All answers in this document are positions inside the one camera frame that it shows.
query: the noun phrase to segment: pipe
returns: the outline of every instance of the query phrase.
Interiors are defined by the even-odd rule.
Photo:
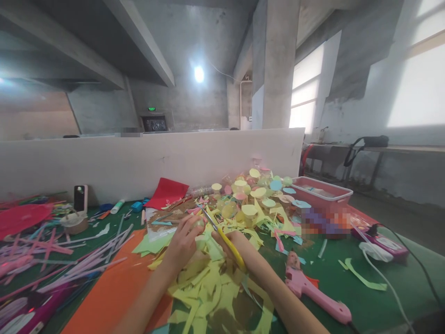
[[[241,117],[242,117],[242,94],[241,94],[241,86],[244,82],[252,82],[252,80],[242,80],[240,81],[240,130],[241,130]]]

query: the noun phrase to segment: black bag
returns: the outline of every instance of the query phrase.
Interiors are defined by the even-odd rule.
[[[354,154],[354,156],[351,158],[351,160],[349,160],[349,158],[351,157],[352,148],[362,139],[365,142],[365,144],[362,147],[360,147],[358,151]],[[349,167],[350,165],[352,165],[352,162],[356,158],[357,154],[360,151],[363,151],[365,147],[388,147],[388,142],[389,138],[384,135],[378,137],[361,137],[357,139],[356,142],[350,146],[348,155],[346,156],[346,159],[344,159],[343,166]]]

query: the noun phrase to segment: white partition board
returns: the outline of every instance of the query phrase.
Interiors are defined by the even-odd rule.
[[[90,187],[90,205],[152,196],[161,177],[190,186],[220,182],[262,158],[274,174],[299,171],[304,128],[90,137],[0,143],[0,201]]]

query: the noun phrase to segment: pink plastic basket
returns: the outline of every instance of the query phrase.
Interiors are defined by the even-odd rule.
[[[330,211],[339,207],[346,207],[351,195],[352,190],[335,186],[330,183],[314,180],[305,176],[297,177],[293,179],[293,188],[297,192],[293,194],[293,197],[298,200],[309,203],[315,208],[328,208]],[[302,188],[302,186],[310,186],[317,189],[323,189],[328,193],[334,195],[334,197],[325,197],[320,194],[311,192]]]

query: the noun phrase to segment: ceiling light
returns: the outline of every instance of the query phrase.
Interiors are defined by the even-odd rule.
[[[204,70],[201,66],[195,67],[195,79],[199,83],[204,81]]]

